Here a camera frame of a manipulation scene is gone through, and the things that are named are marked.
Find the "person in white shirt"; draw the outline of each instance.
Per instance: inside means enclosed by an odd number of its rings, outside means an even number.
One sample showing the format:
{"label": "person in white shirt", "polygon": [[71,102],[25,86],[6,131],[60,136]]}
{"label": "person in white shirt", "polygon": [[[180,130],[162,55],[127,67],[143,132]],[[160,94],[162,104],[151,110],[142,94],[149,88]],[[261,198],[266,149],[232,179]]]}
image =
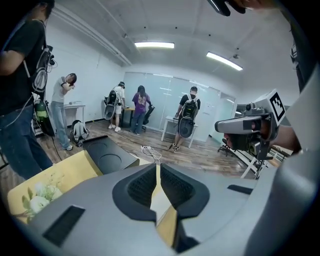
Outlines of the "person in white shirt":
{"label": "person in white shirt", "polygon": [[126,106],[126,101],[125,101],[125,83],[124,82],[120,82],[118,84],[118,86],[114,87],[112,89],[113,91],[116,92],[116,96],[117,96],[117,100],[118,103],[115,106],[115,125],[112,124],[112,119],[113,117],[110,119],[110,125],[109,125],[109,129],[114,129],[114,131],[117,133],[121,130],[121,128],[119,127],[119,119],[120,119],[120,114],[122,111],[122,107]]}
{"label": "person in white shirt", "polygon": [[66,77],[60,77],[54,85],[50,105],[59,142],[62,148],[67,151],[72,150],[73,147],[70,145],[70,139],[67,136],[67,119],[64,107],[65,95],[75,88],[76,81],[77,75],[75,73],[68,74]]}

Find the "black box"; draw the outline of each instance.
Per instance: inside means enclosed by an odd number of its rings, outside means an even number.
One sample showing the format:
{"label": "black box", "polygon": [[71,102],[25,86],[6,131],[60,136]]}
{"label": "black box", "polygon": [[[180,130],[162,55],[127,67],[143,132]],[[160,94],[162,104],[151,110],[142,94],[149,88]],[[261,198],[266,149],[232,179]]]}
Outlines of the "black box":
{"label": "black box", "polygon": [[139,159],[118,146],[107,135],[84,140],[83,148],[103,174],[140,164]]}

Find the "white shorts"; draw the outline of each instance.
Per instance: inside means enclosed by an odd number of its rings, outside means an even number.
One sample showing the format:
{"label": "white shorts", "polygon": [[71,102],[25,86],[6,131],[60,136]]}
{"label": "white shorts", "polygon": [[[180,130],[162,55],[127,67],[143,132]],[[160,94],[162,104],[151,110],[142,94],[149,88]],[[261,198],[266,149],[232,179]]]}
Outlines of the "white shorts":
{"label": "white shorts", "polygon": [[116,114],[116,115],[120,115],[121,114],[121,111],[122,111],[122,106],[115,106],[115,111],[114,111],[114,113]]}

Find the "white ceiling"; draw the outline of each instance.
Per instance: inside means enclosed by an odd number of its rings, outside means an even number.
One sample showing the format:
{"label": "white ceiling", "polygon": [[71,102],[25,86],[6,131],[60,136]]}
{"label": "white ceiling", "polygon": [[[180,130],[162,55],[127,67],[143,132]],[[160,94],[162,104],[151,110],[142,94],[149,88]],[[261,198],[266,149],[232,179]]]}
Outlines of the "white ceiling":
{"label": "white ceiling", "polygon": [[[57,0],[108,39],[132,63],[188,67],[221,76],[239,76],[208,52],[231,58],[246,70],[273,56],[289,60],[289,24],[278,11],[231,16],[215,12],[206,0]],[[134,42],[174,42],[175,49],[137,49]]]}

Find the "white t-shirt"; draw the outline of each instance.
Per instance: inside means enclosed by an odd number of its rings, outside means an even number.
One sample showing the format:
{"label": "white t-shirt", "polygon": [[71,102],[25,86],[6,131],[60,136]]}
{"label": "white t-shirt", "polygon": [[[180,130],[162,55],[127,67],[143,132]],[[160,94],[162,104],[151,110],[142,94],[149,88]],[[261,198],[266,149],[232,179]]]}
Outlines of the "white t-shirt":
{"label": "white t-shirt", "polygon": [[67,84],[66,78],[64,76],[60,77],[54,84],[53,87],[53,95],[52,101],[53,102],[65,102],[65,95],[63,94],[63,84]]}
{"label": "white t-shirt", "polygon": [[116,92],[116,94],[118,95],[121,104],[123,104],[122,99],[125,97],[125,90],[121,87],[121,86],[116,86],[113,88],[113,90]]}

